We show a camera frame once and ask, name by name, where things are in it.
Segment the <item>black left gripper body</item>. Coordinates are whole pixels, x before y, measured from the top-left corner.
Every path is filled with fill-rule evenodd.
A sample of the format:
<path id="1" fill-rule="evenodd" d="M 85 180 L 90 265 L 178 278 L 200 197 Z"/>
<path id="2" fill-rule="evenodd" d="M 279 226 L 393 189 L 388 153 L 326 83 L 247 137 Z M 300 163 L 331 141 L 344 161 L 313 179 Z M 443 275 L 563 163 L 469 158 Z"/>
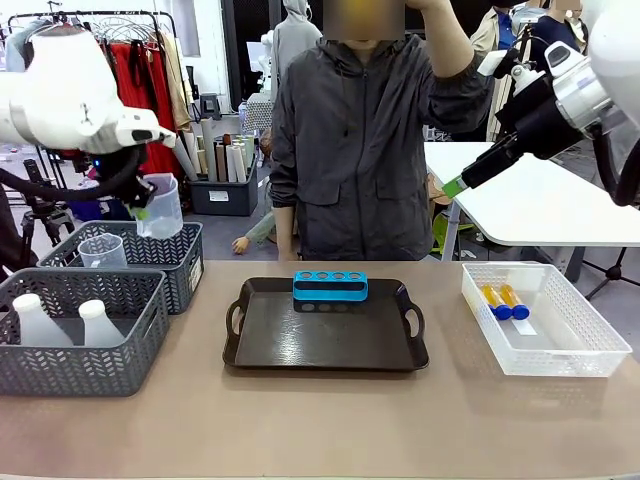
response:
<path id="1" fill-rule="evenodd" d="M 116 197 L 129 207 L 144 208 L 156 193 L 156 185 L 144 178 L 142 166 L 146 160 L 146 146 L 94 156 L 99 192 Z"/>

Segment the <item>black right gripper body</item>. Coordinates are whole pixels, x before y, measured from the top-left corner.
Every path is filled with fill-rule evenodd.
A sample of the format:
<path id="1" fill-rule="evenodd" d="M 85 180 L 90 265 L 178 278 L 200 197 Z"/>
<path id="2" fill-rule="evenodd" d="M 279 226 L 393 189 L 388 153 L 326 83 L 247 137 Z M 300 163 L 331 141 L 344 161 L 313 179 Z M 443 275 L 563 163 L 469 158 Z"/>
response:
<path id="1" fill-rule="evenodd" d="M 497 119 L 502 128 L 497 144 L 512 155 L 529 153 L 548 160 L 583 138 L 565 120 L 553 96 L 542 101 L 516 95 L 504 104 Z"/>

